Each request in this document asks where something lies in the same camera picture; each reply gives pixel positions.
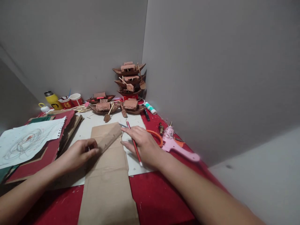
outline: gray wall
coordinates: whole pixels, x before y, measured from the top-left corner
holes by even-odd
[[[38,100],[21,83],[8,66],[0,60],[0,135],[20,127],[41,111]]]
[[[142,60],[146,10],[147,0],[0,1],[0,43],[39,101],[115,93],[112,68]]]
[[[147,101],[214,165],[300,125],[298,1],[149,0]]]
[[[209,170],[266,224],[299,225],[299,146],[297,128]]]

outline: hot glue gun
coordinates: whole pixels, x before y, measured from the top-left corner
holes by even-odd
[[[174,140],[174,130],[172,127],[172,122],[170,125],[165,129],[163,133],[162,140],[164,142],[162,149],[166,152],[170,152],[171,149],[177,151],[181,155],[183,155],[185,158],[193,161],[198,162],[200,160],[200,156],[196,153],[188,152],[187,150],[180,147],[176,141]]]

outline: paper cup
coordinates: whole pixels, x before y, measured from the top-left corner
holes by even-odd
[[[72,94],[70,95],[70,99],[75,106],[82,105],[81,94]]]
[[[73,103],[68,96],[61,97],[58,99],[58,101],[65,109],[73,108]]]

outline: pencil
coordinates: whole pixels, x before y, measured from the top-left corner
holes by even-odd
[[[130,127],[130,125],[129,125],[129,122],[128,122],[128,121],[126,121],[126,122],[127,122],[128,128],[131,129],[131,127]],[[135,152],[136,152],[136,154],[137,154],[138,161],[140,162],[140,166],[143,167],[143,163],[142,163],[142,161],[141,161],[140,154],[138,153],[137,144],[136,144],[136,142],[135,142],[134,139],[132,139],[132,142],[133,142],[133,145],[134,145]]]

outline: yellow bottle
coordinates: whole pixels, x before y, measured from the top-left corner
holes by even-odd
[[[53,94],[51,91],[44,93],[46,96],[47,102],[52,106],[54,110],[61,110],[63,109],[62,105],[58,101],[58,98],[55,94]]]

